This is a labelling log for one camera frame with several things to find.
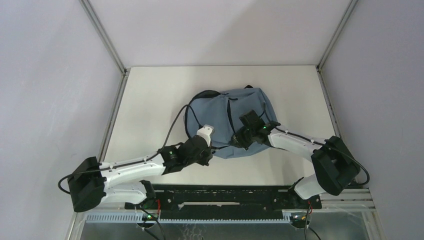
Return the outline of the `blue student backpack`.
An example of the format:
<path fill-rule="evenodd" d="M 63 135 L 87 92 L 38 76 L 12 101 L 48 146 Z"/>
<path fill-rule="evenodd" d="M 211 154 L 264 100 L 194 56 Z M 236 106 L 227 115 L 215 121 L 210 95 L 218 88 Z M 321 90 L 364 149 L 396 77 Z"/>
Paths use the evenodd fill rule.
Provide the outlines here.
<path fill-rule="evenodd" d="M 226 91 L 204 90 L 190 100 L 185 110 L 185 133 L 191 138 L 197 133 L 199 125 L 212 126 L 211 145 L 213 155 L 218 158 L 232 159 L 258 154 L 269 147 L 257 142 L 253 142 L 248 149 L 231 145 L 233 135 L 244 126 L 240 117 L 249 111 L 255 111 L 265 123 L 278 120 L 270 99 L 261 88 L 247 85 Z"/>

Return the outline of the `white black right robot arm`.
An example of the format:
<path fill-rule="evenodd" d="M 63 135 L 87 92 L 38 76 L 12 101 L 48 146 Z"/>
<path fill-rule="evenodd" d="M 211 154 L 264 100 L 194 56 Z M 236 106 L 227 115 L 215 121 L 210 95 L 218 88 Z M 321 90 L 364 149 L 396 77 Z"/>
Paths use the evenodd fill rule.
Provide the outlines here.
<path fill-rule="evenodd" d="M 338 196 L 361 172 L 360 163 L 337 136 L 325 139 L 294 133 L 277 121 L 264 121 L 254 110 L 239 119 L 242 126 L 233 134 L 232 146 L 247 150 L 254 143 L 266 145 L 312 163 L 314 174 L 302 177 L 291 186 L 289 203 L 295 208 L 302 208 L 311 197 L 323 193 Z"/>

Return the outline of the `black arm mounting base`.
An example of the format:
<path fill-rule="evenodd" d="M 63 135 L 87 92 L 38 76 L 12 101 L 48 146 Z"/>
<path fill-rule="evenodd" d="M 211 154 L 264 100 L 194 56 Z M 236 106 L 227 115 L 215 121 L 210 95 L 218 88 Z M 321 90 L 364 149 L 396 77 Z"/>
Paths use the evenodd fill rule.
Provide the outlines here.
<path fill-rule="evenodd" d="M 299 198 L 287 185 L 184 185 L 154 184 L 155 197 L 126 210 L 147 210 L 151 214 L 177 218 L 276 217 L 283 211 L 304 213 L 322 209 L 319 195 Z"/>

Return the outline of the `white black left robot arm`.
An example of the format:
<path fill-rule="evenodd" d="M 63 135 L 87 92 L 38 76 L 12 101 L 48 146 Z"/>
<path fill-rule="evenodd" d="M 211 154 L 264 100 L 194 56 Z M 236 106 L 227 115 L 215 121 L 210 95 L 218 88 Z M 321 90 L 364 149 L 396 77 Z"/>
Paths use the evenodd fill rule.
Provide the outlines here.
<path fill-rule="evenodd" d="M 180 172 L 192 164 L 206 166 L 212 158 L 211 141 L 195 135 L 145 157 L 112 164 L 86 158 L 66 177 L 73 210 L 86 212 L 106 203 L 140 204 L 149 209 L 157 196 L 146 177 Z"/>

